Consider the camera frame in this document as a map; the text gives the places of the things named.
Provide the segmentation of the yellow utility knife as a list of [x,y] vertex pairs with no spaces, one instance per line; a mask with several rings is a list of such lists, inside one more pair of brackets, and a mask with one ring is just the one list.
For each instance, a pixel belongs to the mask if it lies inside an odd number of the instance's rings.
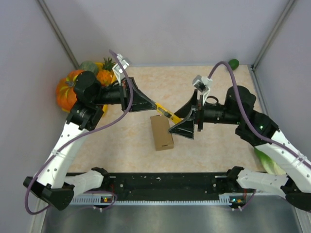
[[166,118],[168,118],[171,122],[173,122],[174,124],[178,124],[179,122],[182,121],[181,118],[179,118],[178,116],[176,116],[173,112],[171,112],[170,110],[168,110],[167,108],[165,108],[163,105],[161,105],[160,103],[156,103],[156,110],[162,114],[163,116],[165,116]]

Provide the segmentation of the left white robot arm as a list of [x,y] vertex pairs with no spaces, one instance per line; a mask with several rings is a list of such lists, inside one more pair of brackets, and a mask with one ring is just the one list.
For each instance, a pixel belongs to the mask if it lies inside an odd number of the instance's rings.
[[97,189],[103,193],[110,188],[108,172],[103,168],[94,167],[86,173],[67,176],[86,136],[99,131],[96,126],[104,114],[102,106],[119,104],[125,114],[156,109],[155,102],[129,77],[119,85],[103,87],[93,72],[83,71],[76,77],[74,93],[77,101],[49,158],[33,177],[26,177],[23,183],[27,194],[34,194],[60,211],[84,192]]

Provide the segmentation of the brown cardboard express box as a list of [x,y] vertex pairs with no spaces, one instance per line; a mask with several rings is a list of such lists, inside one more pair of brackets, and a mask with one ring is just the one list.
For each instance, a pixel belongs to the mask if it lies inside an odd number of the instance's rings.
[[169,120],[163,115],[151,116],[151,128],[155,150],[170,150],[174,148],[173,136],[169,133]]

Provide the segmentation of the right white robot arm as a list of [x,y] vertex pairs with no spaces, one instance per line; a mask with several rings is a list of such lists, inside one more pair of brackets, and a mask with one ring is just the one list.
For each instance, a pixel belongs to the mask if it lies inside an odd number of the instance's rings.
[[284,198],[303,211],[311,210],[311,163],[289,142],[271,118],[254,110],[256,96],[243,87],[230,87],[224,104],[204,103],[194,91],[191,99],[177,112],[181,121],[169,129],[189,139],[204,123],[236,125],[235,134],[271,158],[284,175],[253,172],[235,166],[227,172],[227,187],[232,192],[253,189]]

